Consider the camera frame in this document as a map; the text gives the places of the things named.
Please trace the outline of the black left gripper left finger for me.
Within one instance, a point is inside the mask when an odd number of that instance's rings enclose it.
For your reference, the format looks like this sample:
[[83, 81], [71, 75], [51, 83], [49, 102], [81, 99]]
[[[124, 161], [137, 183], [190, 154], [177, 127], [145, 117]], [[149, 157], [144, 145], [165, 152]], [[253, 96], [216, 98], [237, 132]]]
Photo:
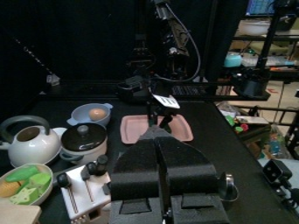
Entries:
[[109, 224], [162, 224], [154, 125], [116, 161], [110, 173]]

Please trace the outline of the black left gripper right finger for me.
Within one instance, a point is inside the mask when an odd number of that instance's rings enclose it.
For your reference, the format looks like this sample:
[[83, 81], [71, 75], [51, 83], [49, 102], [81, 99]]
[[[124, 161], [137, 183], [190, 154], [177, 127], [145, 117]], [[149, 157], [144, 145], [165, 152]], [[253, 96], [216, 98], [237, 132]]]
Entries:
[[172, 224], [229, 224], [210, 161], [161, 128], [156, 128], [154, 143]]

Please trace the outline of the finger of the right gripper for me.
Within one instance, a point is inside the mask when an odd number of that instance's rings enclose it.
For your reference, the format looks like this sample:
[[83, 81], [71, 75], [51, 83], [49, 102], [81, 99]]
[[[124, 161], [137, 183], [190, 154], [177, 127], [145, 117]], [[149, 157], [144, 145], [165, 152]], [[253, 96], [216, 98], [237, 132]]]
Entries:
[[154, 121], [153, 121], [153, 118], [152, 118], [150, 104], [146, 104], [146, 106], [145, 106], [145, 111], [146, 111], [148, 127], [150, 127], [150, 126], [154, 124]]
[[172, 121], [172, 119], [173, 117], [170, 115], [165, 115], [162, 117], [162, 120], [158, 123], [158, 127], [162, 129], [168, 125], [168, 123]]

